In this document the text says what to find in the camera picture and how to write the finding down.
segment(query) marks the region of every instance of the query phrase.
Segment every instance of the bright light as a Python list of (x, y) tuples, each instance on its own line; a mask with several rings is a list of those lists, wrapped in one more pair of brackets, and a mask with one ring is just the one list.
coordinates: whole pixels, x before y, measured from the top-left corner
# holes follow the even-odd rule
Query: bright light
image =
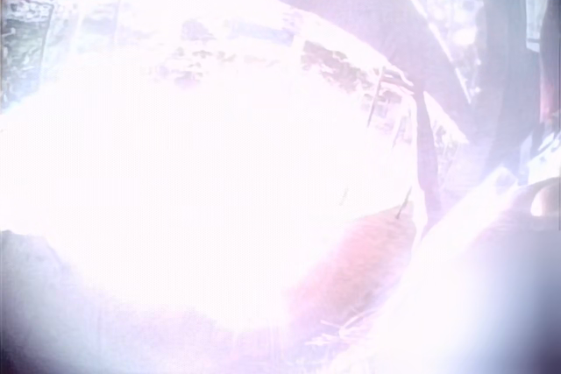
[(13, 110), (0, 151), (8, 228), (44, 235), (122, 300), (236, 329), (282, 323), (283, 291), (336, 240), (314, 228), (356, 162), (354, 104), (281, 68), (164, 88), (129, 59), (77, 66)]
[(457, 30), (452, 35), (452, 40), (458, 46), (467, 47), (475, 43), (477, 38), (477, 28), (469, 27)]

